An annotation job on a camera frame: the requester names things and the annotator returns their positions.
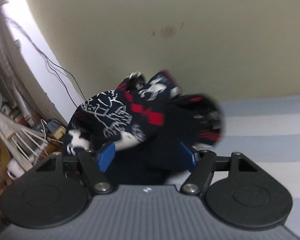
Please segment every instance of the white cable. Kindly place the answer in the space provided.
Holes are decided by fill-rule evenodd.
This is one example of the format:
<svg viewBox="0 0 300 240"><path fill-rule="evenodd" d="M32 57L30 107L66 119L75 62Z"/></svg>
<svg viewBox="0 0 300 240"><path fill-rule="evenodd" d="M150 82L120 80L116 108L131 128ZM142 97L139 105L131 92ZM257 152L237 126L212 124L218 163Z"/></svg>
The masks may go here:
<svg viewBox="0 0 300 240"><path fill-rule="evenodd" d="M30 134L30 135L32 135L32 136L34 136L34 137L40 139L41 141L45 141L42 137L40 137L40 136L38 136L38 135L36 135L36 134L30 132L30 131L27 131L27 130L24 129L24 128L21 128L21 130L23 130L23 132L25 132L25 133L28 133L28 134Z"/></svg>
<svg viewBox="0 0 300 240"><path fill-rule="evenodd" d="M43 138L43 144L42 144L42 146L41 146L41 148L40 148L40 149L41 149L40 152L42 152L43 149L44 149L46 155L48 156L48 153L46 152L46 149L45 149L45 146L44 146L44 145L45 145L45 142L47 142L47 140L46 140L46 132L45 132L45 127L44 127L43 122L47 125L46 121L44 121L43 119L41 119L41 124L42 124L43 132L44 132L44 138ZM35 159L33 165L35 165L35 164L37 163L39 157L40 157L40 155L37 156L37 158Z"/></svg>
<svg viewBox="0 0 300 240"><path fill-rule="evenodd" d="M37 156L36 154L35 154L35 152L34 152L34 150L32 150L32 148L22 139L22 137L20 136L20 135L18 135L18 133L15 133L15 135L17 136L17 138L21 141L21 142L23 142L23 144L24 145L26 145L26 147L32 152L32 154L34 155L34 156Z"/></svg>
<svg viewBox="0 0 300 240"><path fill-rule="evenodd" d="M33 138L30 135L28 135L28 132L25 129L21 128L21 130L26 135L26 137L28 137L37 147L41 148L41 145L38 144L35 140L33 140Z"/></svg>
<svg viewBox="0 0 300 240"><path fill-rule="evenodd" d="M61 142L61 141L59 141L59 140L52 139L52 138L50 138L50 137L47 137L47 140L48 140L48 141L54 141L54 142L58 142L58 143L63 144L63 142Z"/></svg>
<svg viewBox="0 0 300 240"><path fill-rule="evenodd" d="M24 155L24 157L26 157L29 161L30 158L26 155L26 153L22 150L22 148L18 145L18 143L16 142L16 140L14 140L14 138L11 137L11 140L14 142L14 144L16 145L17 149Z"/></svg>

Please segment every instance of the red stripe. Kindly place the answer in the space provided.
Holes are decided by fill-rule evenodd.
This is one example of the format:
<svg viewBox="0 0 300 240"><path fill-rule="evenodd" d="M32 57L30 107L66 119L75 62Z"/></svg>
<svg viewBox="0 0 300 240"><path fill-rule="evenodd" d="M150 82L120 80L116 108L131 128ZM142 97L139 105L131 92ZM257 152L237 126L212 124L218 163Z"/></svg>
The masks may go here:
<svg viewBox="0 0 300 240"><path fill-rule="evenodd" d="M132 102L132 95L128 93L127 91L124 92L124 96L129 102Z"/></svg>
<svg viewBox="0 0 300 240"><path fill-rule="evenodd" d="M195 97L195 98L191 98L189 101L190 102L198 102L202 99L202 97Z"/></svg>
<svg viewBox="0 0 300 240"><path fill-rule="evenodd" d="M220 134L219 133L214 133L214 132L201 132L200 137L205 138L205 139L209 139L209 140L214 140L214 141L219 141L220 140Z"/></svg>
<svg viewBox="0 0 300 240"><path fill-rule="evenodd" d="M149 113L148 114L148 123L162 126L164 123L163 118L164 118L164 115L161 113Z"/></svg>
<svg viewBox="0 0 300 240"><path fill-rule="evenodd" d="M131 103L131 111L136 113L142 113L143 112L143 105L137 105L134 103Z"/></svg>
<svg viewBox="0 0 300 240"><path fill-rule="evenodd" d="M127 86L127 83L123 83L123 84L118 85L117 89L125 90L126 86Z"/></svg>

